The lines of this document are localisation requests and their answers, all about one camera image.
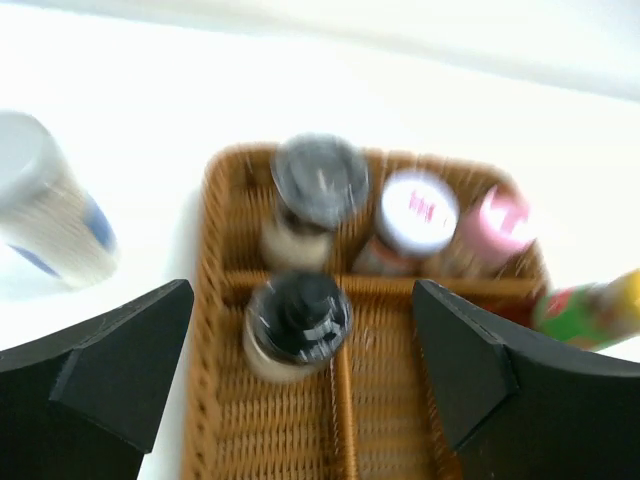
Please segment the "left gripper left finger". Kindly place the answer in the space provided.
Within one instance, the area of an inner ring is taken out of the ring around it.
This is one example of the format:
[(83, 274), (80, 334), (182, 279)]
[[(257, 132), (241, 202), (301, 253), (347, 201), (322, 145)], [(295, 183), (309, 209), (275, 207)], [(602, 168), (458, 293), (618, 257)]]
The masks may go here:
[(176, 279), (1, 353), (4, 479), (134, 479), (153, 449), (194, 293)]

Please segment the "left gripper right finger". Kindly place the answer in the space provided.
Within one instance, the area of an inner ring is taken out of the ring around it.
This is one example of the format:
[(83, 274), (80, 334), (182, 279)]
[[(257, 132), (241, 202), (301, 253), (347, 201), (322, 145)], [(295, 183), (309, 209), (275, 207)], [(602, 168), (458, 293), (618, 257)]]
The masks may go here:
[(635, 479), (639, 367), (490, 313), (431, 280), (413, 316), (467, 479)]

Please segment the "green-label chili sauce bottle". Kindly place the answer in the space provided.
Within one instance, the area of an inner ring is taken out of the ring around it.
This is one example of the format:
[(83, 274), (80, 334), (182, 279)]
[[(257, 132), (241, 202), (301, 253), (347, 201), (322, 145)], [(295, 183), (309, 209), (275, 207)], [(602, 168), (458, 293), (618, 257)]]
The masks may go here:
[(639, 334), (639, 271), (486, 310), (557, 341), (598, 351)]

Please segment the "pink-cap spice shaker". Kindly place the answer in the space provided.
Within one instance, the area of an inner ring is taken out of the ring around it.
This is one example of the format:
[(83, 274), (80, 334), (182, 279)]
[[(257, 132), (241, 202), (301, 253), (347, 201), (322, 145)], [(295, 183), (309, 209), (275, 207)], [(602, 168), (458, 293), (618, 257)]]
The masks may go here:
[(450, 244), (427, 260), (425, 276), (488, 278), (536, 239), (531, 208), (519, 194), (495, 185), (459, 218)]

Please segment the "silver-lid jar white beads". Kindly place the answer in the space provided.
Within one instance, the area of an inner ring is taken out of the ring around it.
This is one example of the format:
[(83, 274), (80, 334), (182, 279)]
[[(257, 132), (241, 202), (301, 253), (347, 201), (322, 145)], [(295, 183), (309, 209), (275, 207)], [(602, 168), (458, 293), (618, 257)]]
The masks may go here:
[(117, 268), (104, 212), (52, 134), (16, 111), (1, 113), (1, 242), (74, 288), (100, 283)]

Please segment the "white-lid sauce jar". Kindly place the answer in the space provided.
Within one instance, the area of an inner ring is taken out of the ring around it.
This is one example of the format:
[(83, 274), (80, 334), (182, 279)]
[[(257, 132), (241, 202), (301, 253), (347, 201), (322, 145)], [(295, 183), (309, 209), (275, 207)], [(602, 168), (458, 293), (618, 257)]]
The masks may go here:
[(402, 169), (385, 181), (374, 212), (373, 232), (352, 271), (412, 276), (451, 242), (458, 200), (443, 180), (427, 171)]

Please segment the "small black round bottle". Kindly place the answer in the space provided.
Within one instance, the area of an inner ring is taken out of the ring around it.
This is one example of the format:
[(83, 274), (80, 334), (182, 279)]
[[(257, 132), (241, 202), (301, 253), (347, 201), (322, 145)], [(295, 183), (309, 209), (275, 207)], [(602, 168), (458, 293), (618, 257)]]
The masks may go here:
[(352, 325), (351, 301), (333, 277), (283, 271), (252, 292), (245, 310), (245, 358), (264, 381), (298, 382), (330, 363)]

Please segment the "black-top salt grinder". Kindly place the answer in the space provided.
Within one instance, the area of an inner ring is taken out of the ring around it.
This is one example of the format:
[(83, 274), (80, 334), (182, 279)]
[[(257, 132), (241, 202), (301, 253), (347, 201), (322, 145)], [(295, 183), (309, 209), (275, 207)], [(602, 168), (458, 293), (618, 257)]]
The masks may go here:
[(369, 197), (364, 151), (331, 134), (299, 134), (277, 147), (270, 161), (277, 190), (260, 236), (271, 270), (322, 270), (336, 232)]

